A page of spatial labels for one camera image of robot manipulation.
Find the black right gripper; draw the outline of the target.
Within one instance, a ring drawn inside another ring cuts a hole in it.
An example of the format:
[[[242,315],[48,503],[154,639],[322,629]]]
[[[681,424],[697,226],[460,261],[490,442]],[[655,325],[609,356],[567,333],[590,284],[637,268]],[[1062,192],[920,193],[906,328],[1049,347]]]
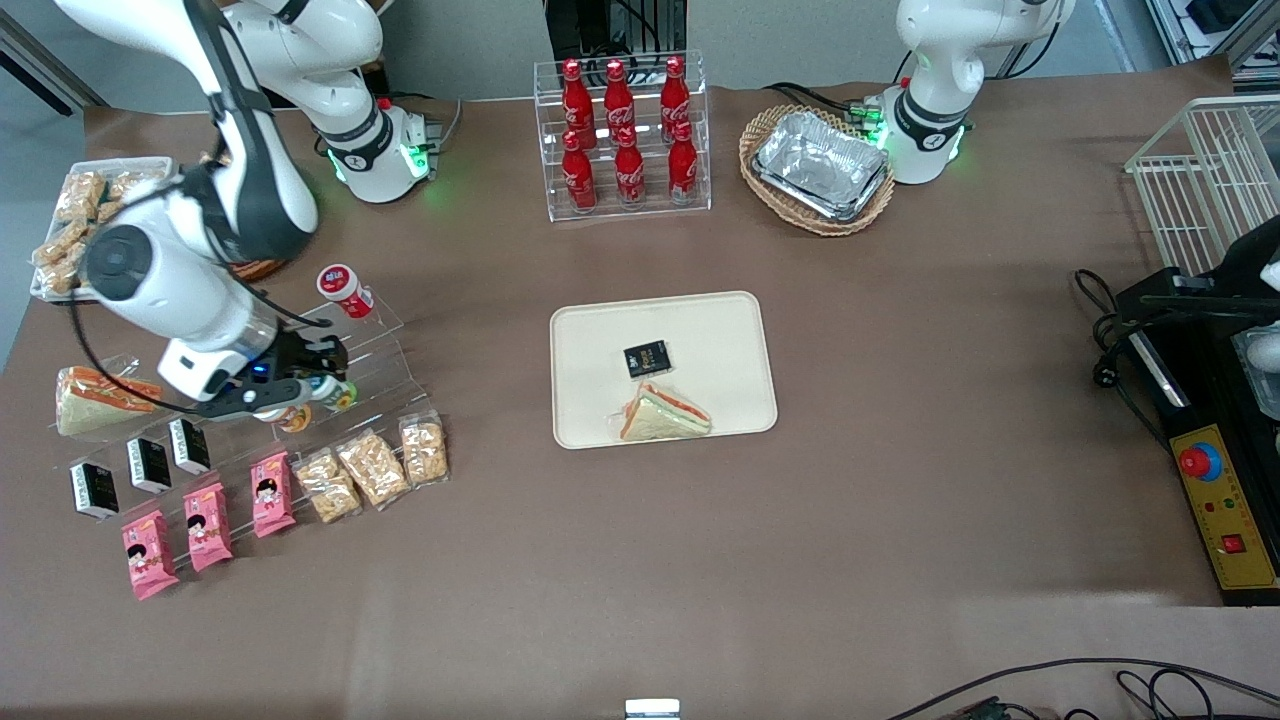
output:
[[[348,351],[339,337],[306,340],[279,334],[270,347],[239,373],[241,391],[271,391],[287,380],[298,380],[308,396],[333,392],[333,377],[346,374]]]

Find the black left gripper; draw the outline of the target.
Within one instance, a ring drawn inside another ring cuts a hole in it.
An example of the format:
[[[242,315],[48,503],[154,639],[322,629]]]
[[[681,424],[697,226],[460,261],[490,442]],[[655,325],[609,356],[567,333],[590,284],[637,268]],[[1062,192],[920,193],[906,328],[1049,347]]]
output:
[[[1215,268],[1215,296],[1142,295],[1140,305],[1170,313],[1277,322],[1279,215],[1234,241]]]

